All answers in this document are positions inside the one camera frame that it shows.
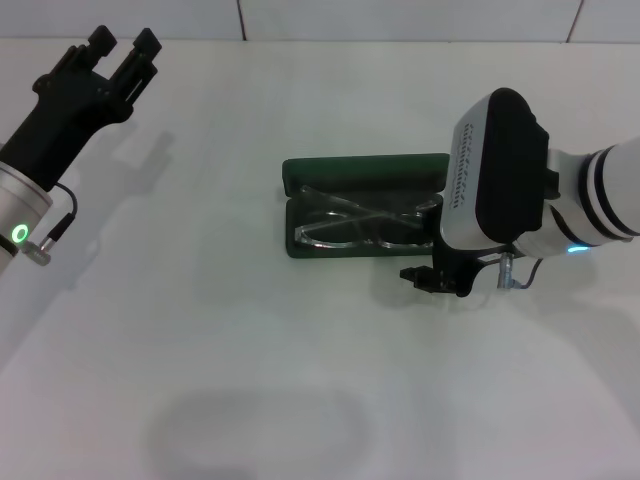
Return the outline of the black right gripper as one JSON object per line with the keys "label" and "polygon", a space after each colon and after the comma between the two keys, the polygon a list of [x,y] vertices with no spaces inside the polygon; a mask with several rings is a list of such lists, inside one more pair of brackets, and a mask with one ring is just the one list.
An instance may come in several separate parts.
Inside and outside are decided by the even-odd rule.
{"label": "black right gripper", "polygon": [[485,264],[480,257],[492,254],[494,248],[457,250],[450,247],[440,232],[442,209],[433,215],[432,267],[409,267],[400,271],[400,278],[414,288],[431,294],[453,294],[463,298],[470,294],[475,278]]}

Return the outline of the clear white glasses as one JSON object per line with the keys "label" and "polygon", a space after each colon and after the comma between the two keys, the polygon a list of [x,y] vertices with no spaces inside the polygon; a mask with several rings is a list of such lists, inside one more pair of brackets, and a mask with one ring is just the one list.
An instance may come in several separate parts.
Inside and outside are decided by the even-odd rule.
{"label": "clear white glasses", "polygon": [[431,250],[439,195],[409,191],[323,192],[301,187],[290,236],[318,256],[421,255]]}

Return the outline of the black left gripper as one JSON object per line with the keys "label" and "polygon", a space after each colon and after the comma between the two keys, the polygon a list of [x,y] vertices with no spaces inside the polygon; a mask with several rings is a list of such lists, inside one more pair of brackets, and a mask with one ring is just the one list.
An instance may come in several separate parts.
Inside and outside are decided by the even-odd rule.
{"label": "black left gripper", "polygon": [[144,28],[111,79],[94,72],[117,41],[98,26],[86,44],[72,45],[34,84],[38,101],[1,148],[1,162],[45,191],[53,188],[91,137],[100,129],[126,121],[133,104],[158,70],[153,64],[162,45]]}

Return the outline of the green glasses case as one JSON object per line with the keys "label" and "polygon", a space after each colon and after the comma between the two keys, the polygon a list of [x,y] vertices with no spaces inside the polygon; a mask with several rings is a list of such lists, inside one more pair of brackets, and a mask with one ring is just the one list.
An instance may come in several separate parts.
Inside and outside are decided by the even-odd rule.
{"label": "green glasses case", "polygon": [[[293,199],[301,187],[309,185],[323,192],[421,192],[439,194],[446,181],[449,155],[446,153],[396,154],[288,159],[282,164],[282,181],[286,196],[285,249],[294,259],[358,258],[318,256],[311,250],[297,248],[290,236],[293,225]],[[375,256],[369,258],[426,256]]]}

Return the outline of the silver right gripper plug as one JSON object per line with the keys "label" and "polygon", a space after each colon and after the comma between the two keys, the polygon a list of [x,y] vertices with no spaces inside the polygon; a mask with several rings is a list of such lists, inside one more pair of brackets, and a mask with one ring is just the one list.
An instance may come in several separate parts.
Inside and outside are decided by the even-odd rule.
{"label": "silver right gripper plug", "polygon": [[513,279],[514,255],[510,252],[503,252],[499,259],[499,273],[497,288],[499,290],[510,290],[514,287]]}

